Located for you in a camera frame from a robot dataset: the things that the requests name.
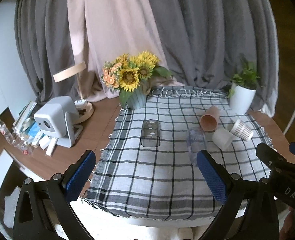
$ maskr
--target plaid tablecloth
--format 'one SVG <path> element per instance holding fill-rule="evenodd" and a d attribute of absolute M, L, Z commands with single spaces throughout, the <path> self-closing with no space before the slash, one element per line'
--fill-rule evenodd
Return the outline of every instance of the plaid tablecloth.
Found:
<path fill-rule="evenodd" d="M 111 140 L 103 152 L 92 179 L 86 201 L 114 215 L 161 220 L 192 220 L 215 216 L 216 202 L 200 170 L 190 163 L 186 131 L 199 125 L 206 109 L 220 110 L 218 127 L 231 128 L 241 118 L 254 130 L 249 141 L 235 137 L 226 151 L 212 142 L 206 132 L 208 151 L 229 173 L 258 181 L 270 169 L 255 154 L 255 147 L 270 139 L 250 116 L 237 116 L 229 107 L 226 94 L 193 87 L 165 87 L 152 90 L 145 108 L 124 109 L 117 119 Z M 140 145 L 143 120 L 160 124 L 161 145 Z"/>

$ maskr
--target projector lens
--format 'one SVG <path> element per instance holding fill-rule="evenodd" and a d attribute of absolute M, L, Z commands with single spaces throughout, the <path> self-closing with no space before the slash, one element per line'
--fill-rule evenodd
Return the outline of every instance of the projector lens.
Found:
<path fill-rule="evenodd" d="M 44 121 L 44 124 L 46 125 L 47 128 L 51 129 L 51 126 L 49 125 L 48 122 Z"/>

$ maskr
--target white cup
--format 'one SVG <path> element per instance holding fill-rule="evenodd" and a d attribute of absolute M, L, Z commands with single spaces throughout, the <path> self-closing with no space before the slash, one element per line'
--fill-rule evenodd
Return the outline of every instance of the white cup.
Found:
<path fill-rule="evenodd" d="M 234 135 L 224 128 L 219 128 L 213 133 L 212 141 L 221 150 L 225 151 L 232 143 Z"/>
<path fill-rule="evenodd" d="M 248 127 L 244 122 L 238 119 L 233 128 L 231 129 L 231 133 L 238 136 L 239 138 L 249 141 L 253 137 L 253 131 L 250 127 Z"/>

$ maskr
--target sunflower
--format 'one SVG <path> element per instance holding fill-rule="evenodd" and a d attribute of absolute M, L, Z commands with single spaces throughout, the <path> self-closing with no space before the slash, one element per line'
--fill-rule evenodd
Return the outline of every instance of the sunflower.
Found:
<path fill-rule="evenodd" d="M 139 84 L 138 73 L 139 68 L 121 69 L 120 85 L 125 91 L 133 92 Z"/>
<path fill-rule="evenodd" d="M 138 70 L 138 77 L 144 80 L 149 79 L 153 74 L 153 68 L 154 66 L 152 67 L 149 64 L 141 64 Z"/>
<path fill-rule="evenodd" d="M 137 63 L 138 63 L 137 58 L 138 58 L 138 56 L 131 56 L 131 57 L 129 58 L 129 60 L 130 60 L 130 61 L 133 61 L 135 64 L 137 64 Z"/>
<path fill-rule="evenodd" d="M 123 67 L 127 67 L 129 65 L 129 62 L 128 62 L 128 57 L 129 57 L 129 54 L 123 54 L 121 56 L 118 56 L 115 60 L 116 63 L 121 63 Z"/>
<path fill-rule="evenodd" d="M 139 61 L 144 61 L 144 62 L 147 62 L 149 61 L 151 63 L 151 65 L 156 65 L 157 63 L 159 63 L 159 58 L 157 56 L 155 56 L 154 54 L 148 52 L 148 51 L 143 51 L 141 52 L 137 59 Z"/>

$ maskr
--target white flower pot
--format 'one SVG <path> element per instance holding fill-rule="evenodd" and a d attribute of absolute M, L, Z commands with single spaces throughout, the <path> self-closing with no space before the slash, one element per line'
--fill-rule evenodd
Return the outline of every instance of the white flower pot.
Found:
<path fill-rule="evenodd" d="M 232 96 L 230 97 L 230 108 L 237 115 L 244 115 L 249 109 L 256 90 L 250 90 L 232 83 Z"/>

